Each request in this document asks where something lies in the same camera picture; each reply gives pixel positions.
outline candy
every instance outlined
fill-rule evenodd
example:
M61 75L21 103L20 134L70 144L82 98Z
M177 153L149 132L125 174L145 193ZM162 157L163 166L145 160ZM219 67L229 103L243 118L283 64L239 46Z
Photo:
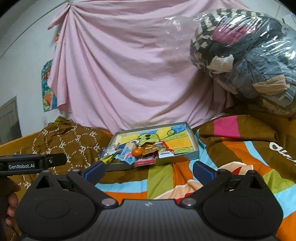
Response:
M156 146L154 143L148 143L146 142L145 144L142 145L143 149L143 156L148 155L150 153L154 153L156 151L159 151L161 148Z
M136 158L132 156L131 149L125 147L120 155L115 156L116 159L120 161L125 161L129 165L133 164L136 161Z
M136 148L136 143L134 141L128 142L128 143L126 143L125 148L129 148L129 149L133 150L134 148Z
M154 155L150 155L150 156L146 156L146 157L142 157L138 160L136 160L134 166L135 167L140 167L140 166L145 166L145 165L153 165L155 164L156 160Z
M102 158L100 158L100 161L104 162L105 164L109 164L110 162L113 161L115 156L116 156L116 154L113 154L113 155L107 156L107 157L102 157Z
M134 157L139 158L143 155L143 150L142 148L137 147L137 148L134 148L131 153Z
M165 158L170 156L174 156L174 153L172 153L171 151L165 148L162 148L161 150L158 151L158 158Z
M101 157L106 158L106 157L112 156L112 155L117 154L117 153L118 153L117 146L116 145L111 145L111 146L106 147L103 150L103 155L101 155Z

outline poster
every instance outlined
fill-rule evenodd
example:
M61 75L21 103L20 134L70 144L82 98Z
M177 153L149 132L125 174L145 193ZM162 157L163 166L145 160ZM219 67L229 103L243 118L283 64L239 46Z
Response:
M42 69L41 86L42 86L42 102L44 112L54 110L57 108L57 97L47 85L47 80L50 75L52 60L48 61Z

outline clothes in plastic bag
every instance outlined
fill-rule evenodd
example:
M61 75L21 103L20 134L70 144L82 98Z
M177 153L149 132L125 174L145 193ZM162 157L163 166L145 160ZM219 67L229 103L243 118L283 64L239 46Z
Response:
M192 17L190 59L240 100L296 112L296 31L267 14L221 8Z

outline black handle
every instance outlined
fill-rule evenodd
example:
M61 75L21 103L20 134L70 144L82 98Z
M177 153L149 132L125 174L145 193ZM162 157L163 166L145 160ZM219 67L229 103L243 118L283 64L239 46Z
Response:
M6 240L6 217L8 196L13 192L14 182L7 177L0 177L0 240Z

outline colorful snack packet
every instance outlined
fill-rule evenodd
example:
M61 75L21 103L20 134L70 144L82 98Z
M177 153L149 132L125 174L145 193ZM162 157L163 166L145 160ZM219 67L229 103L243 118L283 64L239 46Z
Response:
M148 142L143 144L141 148L143 149L143 154L142 154L143 156L154 153L161 149L160 147L156 146L154 143L148 143Z
M113 154L111 156L106 156L106 157L102 157L100 158L100 161L104 162L105 164L109 164L110 162L112 162L115 158L116 154Z
M162 148L161 150L158 151L158 158L165 158L170 156L174 156L174 153L172 153L171 151L165 148Z
M135 167L140 167L140 166L146 166L146 165L153 165L156 163L154 155L150 155L147 157L142 157L138 160L136 160L134 166Z
M120 161L125 161L129 165L133 164L136 161L136 158L131 153L131 149L127 146L125 146L122 153L119 155L116 155L115 158Z
M100 156L100 158L106 158L109 156L113 156L114 154L117 154L119 152L116 145L111 145L103 149L103 152Z
M160 148L165 148L172 153L174 152L174 150L170 149L164 141L157 142L157 143L155 143L155 145L159 146Z

